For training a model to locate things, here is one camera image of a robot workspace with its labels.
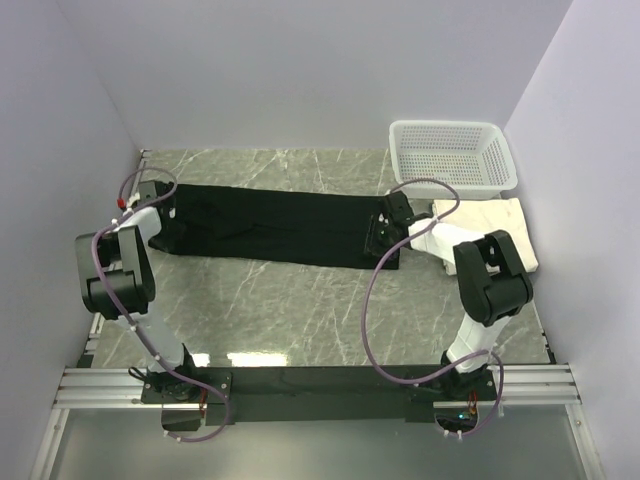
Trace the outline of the black t shirt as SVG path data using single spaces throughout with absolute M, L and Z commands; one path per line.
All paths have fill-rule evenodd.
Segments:
M 375 196 L 180 184 L 167 205 L 150 246 L 175 256 L 372 270 L 388 250 L 373 243 Z

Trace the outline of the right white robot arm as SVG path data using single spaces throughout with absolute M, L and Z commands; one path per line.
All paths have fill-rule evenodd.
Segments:
M 384 378 L 401 385 L 439 385 L 444 395 L 460 399 L 480 382 L 494 343 L 512 317 L 532 301 L 533 287 L 510 234 L 504 230 L 478 233 L 451 225 L 444 218 L 461 205 L 433 217 L 416 216 L 406 195 L 391 192 L 380 200 L 365 244 L 369 254 L 381 256 L 364 296 L 361 335 L 365 353 Z M 441 357 L 441 368 L 419 379 L 396 377 L 379 365 L 370 348 L 366 317 L 379 272 L 399 250 L 432 255 L 454 266 L 464 316 L 452 344 Z

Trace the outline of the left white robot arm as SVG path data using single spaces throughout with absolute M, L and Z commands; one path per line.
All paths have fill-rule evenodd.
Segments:
M 186 346 L 154 307 L 156 282 L 148 257 L 150 240 L 171 219 L 177 184 L 146 181 L 110 226 L 75 239 L 80 291 L 85 308 L 115 322 L 147 356 L 146 382 L 176 401 L 193 399 L 200 378 Z

